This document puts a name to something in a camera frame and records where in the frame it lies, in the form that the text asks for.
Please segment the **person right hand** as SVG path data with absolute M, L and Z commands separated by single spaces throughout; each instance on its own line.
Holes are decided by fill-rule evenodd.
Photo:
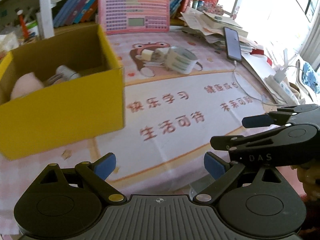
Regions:
M 297 167 L 298 180 L 311 201 L 319 199 L 319 165 L 312 165 L 308 169 Z

